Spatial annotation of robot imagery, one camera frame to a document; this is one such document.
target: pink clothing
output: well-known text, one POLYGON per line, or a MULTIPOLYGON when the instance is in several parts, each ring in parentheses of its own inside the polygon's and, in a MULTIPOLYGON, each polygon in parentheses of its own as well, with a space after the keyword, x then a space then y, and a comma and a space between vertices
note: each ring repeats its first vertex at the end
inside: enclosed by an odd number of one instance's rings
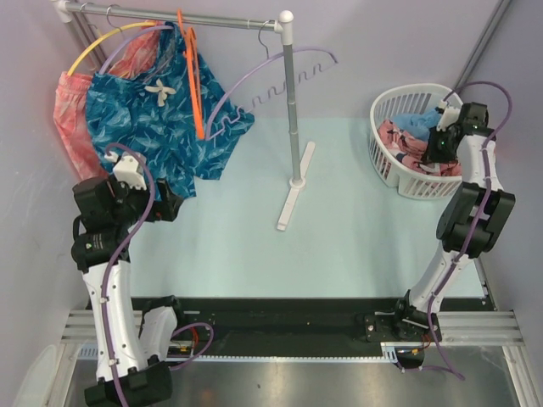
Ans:
MULTIPOLYGON (((113 65, 109 73, 122 77, 134 77, 149 70, 156 59, 160 32, 144 34, 132 41, 122 59, 113 65)), ((82 180, 106 175, 100 166, 87 131, 85 108, 87 91, 91 86, 90 75, 63 72, 56 91, 53 120, 62 143, 82 180)))
POLYGON ((378 133, 384 146, 410 170, 429 176, 459 176, 462 174, 462 168, 458 163, 439 164, 437 168, 432 168, 434 164, 423 164, 421 159, 428 143, 399 129, 390 120, 383 122, 378 133))

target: metal pole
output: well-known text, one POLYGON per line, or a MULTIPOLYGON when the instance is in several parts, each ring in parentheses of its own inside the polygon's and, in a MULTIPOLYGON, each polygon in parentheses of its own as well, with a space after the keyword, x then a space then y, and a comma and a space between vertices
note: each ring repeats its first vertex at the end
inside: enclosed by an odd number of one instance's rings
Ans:
MULTIPOLYGON (((96 40, 96 37, 94 36, 94 33, 92 32, 91 27, 88 24, 87 17, 85 17, 85 15, 83 14, 77 13, 72 13, 72 16, 74 17, 75 23, 79 27, 79 32, 81 33, 81 40, 86 45, 86 47, 88 47, 96 40)), ((106 60, 104 51, 99 45, 91 51, 89 56, 90 58, 92 58, 92 61, 97 65, 98 68, 100 68, 106 60)))
POLYGON ((469 56, 466 65, 462 69, 462 73, 456 80, 456 84, 454 85, 453 89, 457 89, 469 81, 469 78, 475 70, 477 63, 483 56, 486 48, 489 46, 490 40, 494 36, 496 29, 502 22, 503 16, 509 9, 511 2, 512 0, 500 0, 500 2, 498 2, 498 4, 495 6, 493 14, 490 16, 486 27, 483 29, 481 37, 478 39, 477 44, 469 56))
POLYGON ((296 93, 294 90, 294 53, 292 52, 292 45, 283 45, 283 55, 287 85, 288 134, 290 134, 290 150, 292 154, 292 180, 294 185, 299 185, 302 182, 302 175, 299 167, 298 113, 296 111, 296 93))
MULTIPOLYGON (((79 28, 81 30, 81 34, 87 40, 87 46, 89 46, 93 42, 95 42, 98 37, 95 35, 94 31, 91 29, 91 26, 90 26, 90 24, 88 22, 88 19, 87 19, 86 15, 84 15, 83 13, 72 13, 72 16, 73 16, 74 20, 77 22, 77 24, 79 25, 79 28)), ((102 66, 104 64, 105 60, 107 59, 107 57, 105 56, 105 52, 102 49, 101 44, 98 44, 92 50, 92 54, 95 55, 96 60, 99 63, 99 66, 102 66)))
MULTIPOLYGON (((66 25, 66 28, 70 32, 74 41, 76 42, 77 47, 81 50, 81 52, 85 51, 88 45, 85 44, 85 40, 82 38, 81 32, 79 30, 79 27, 76 21, 72 19, 71 21, 65 22, 64 24, 66 25)), ((101 64, 98 64, 96 58, 85 59, 85 63, 87 64, 89 70, 98 71, 100 69, 100 66, 102 66, 101 64)))
MULTIPOLYGON (((177 13, 168 13, 157 10, 100 6, 89 3, 81 11, 81 6, 79 4, 70 2, 66 2, 63 7, 66 11, 71 13, 106 15, 109 8, 109 16, 111 17, 127 17, 140 20, 177 21, 177 13)), ((265 20, 244 20, 232 19, 228 17, 213 17, 208 15, 183 14, 183 21, 187 24, 213 25, 216 27, 241 28, 245 30, 275 30, 274 20, 266 22, 265 20)))

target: hanger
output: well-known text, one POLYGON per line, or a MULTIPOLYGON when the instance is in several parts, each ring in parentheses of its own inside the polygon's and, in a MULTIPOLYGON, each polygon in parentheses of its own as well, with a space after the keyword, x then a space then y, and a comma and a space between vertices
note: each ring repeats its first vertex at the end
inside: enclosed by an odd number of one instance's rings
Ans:
POLYGON ((153 21, 142 21, 140 23, 132 23, 132 24, 123 25, 122 27, 115 28, 114 30, 108 32, 107 34, 102 35, 101 37, 99 37, 99 39, 97 39, 95 42, 93 42, 91 45, 89 45, 87 47, 87 49, 85 51, 83 51, 79 57, 77 57, 76 61, 71 65, 70 69, 68 70, 67 75, 68 76, 74 75, 74 72, 76 71, 76 69, 79 66, 79 64, 81 63, 81 61, 83 59, 85 59, 87 57, 87 55, 89 53, 91 53, 91 51, 95 47, 97 47, 100 43, 102 43, 103 40, 107 40, 111 36, 114 36, 118 32, 122 32, 124 30, 129 30, 131 28, 136 28, 136 27, 151 27, 151 26, 155 26, 155 25, 156 25, 156 22, 153 22, 153 21))
POLYGON ((100 75, 105 74, 105 71, 109 68, 115 57, 118 53, 120 53, 129 43, 134 41, 136 38, 143 36, 147 34, 148 32, 152 31, 159 31, 159 30, 173 30, 173 27, 171 25, 155 25, 153 27, 144 28, 143 30, 138 31, 133 36, 129 36, 125 41, 123 41, 105 60, 104 64, 102 65, 102 68, 100 68, 100 71, 98 72, 100 75))
MULTIPOLYGON (((299 85, 302 81, 309 81, 309 80, 313 79, 319 73, 322 73, 325 70, 329 70, 330 68, 332 68, 333 66, 335 66, 338 63, 338 60, 336 59, 335 55, 333 53, 331 53, 330 51, 328 51, 327 49, 325 49, 325 48, 322 48, 322 47, 296 47, 296 48, 293 48, 293 53, 303 53, 303 52, 308 52, 308 51, 317 51, 319 53, 327 53, 330 56, 330 58, 332 59, 333 64, 328 66, 327 68, 324 68, 324 69, 323 69, 321 64, 315 64, 313 66, 312 73, 310 73, 309 75, 308 75, 307 71, 302 70, 301 72, 298 73, 298 77, 297 77, 297 80, 295 82, 296 85, 299 85)), ((215 137, 222 134, 226 130, 227 122, 229 124, 233 125, 234 123, 238 122, 241 119, 241 113, 240 113, 241 107, 238 107, 236 109, 236 113, 238 114, 238 117, 234 118, 233 120, 231 120, 228 116, 223 117, 219 121, 219 123, 221 124, 221 129, 219 131, 216 131, 215 133, 211 134, 211 127, 213 125, 213 121, 215 120, 215 117, 219 114, 219 111, 221 110, 221 107, 228 100, 230 95, 242 83, 244 83, 247 80, 247 78, 249 78, 250 76, 255 74, 257 71, 261 70, 262 68, 264 68, 268 64, 272 63, 273 61, 276 61, 276 60, 282 58, 283 54, 284 53, 276 53, 275 55, 272 55, 270 58, 268 58, 267 60, 265 60, 261 64, 257 65, 252 70, 250 70, 247 74, 242 76, 242 78, 239 81, 237 81, 236 84, 229 91, 225 92, 225 94, 222 96, 221 100, 219 100, 219 102, 215 105, 215 108, 211 112, 210 117, 207 120, 207 124, 205 125, 205 140, 206 141, 213 140, 215 137)), ((285 82, 283 82, 283 87, 280 90, 278 90, 277 87, 275 87, 275 86, 270 87, 267 90, 267 99, 262 101, 262 98, 260 96, 254 97, 252 99, 252 108, 247 110, 245 113, 252 112, 258 105, 261 105, 261 104, 264 104, 264 103, 268 102, 271 98, 273 98, 273 96, 278 96, 278 95, 282 94, 283 92, 286 91, 286 89, 287 89, 287 86, 286 86, 285 82)))
POLYGON ((118 25, 113 25, 111 24, 111 21, 109 21, 109 11, 111 10, 112 7, 119 7, 119 4, 111 4, 109 5, 108 9, 105 10, 105 19, 108 21, 108 24, 111 25, 113 28, 118 28, 120 29, 120 34, 122 35, 123 39, 125 38, 125 34, 122 32, 122 27, 119 27, 118 25))
POLYGON ((187 51, 184 56, 187 59, 188 83, 190 86, 190 98, 193 104, 194 126, 196 127, 196 137, 199 140, 205 139, 204 119, 202 115, 202 93, 200 90, 200 69, 198 63, 198 50, 196 48, 196 31, 190 27, 187 31, 183 29, 182 13, 177 10, 177 23, 179 31, 185 41, 187 51))

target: yellow hanger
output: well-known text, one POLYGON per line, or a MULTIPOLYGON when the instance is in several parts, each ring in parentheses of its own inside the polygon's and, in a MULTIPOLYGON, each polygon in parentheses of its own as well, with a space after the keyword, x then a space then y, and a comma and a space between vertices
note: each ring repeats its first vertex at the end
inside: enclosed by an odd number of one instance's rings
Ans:
POLYGON ((143 21, 141 23, 132 23, 123 25, 122 27, 115 28, 114 30, 108 32, 107 34, 102 35, 99 39, 97 39, 95 42, 93 42, 91 45, 88 46, 88 48, 83 51, 83 53, 76 59, 73 65, 71 65, 70 70, 68 71, 68 76, 72 76, 74 72, 76 71, 76 68, 79 66, 81 61, 85 59, 85 57, 91 53, 91 51, 98 46, 103 40, 107 40, 111 36, 115 35, 118 32, 128 30, 129 28, 136 28, 136 27, 152 27, 153 25, 156 25, 156 21, 143 21))

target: orange hanger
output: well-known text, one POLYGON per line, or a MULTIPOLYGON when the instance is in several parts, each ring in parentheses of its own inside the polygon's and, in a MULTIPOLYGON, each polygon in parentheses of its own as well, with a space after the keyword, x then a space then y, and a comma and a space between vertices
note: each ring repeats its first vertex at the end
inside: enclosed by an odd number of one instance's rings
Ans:
POLYGON ((205 139, 204 119, 202 116, 202 92, 200 90, 200 69, 198 63, 198 50, 196 48, 196 31, 189 28, 183 29, 181 10, 177 10, 177 23, 181 37, 185 41, 187 51, 183 53, 187 59, 188 83, 190 85, 190 98, 193 104, 194 126, 196 127, 196 136, 199 140, 205 139))

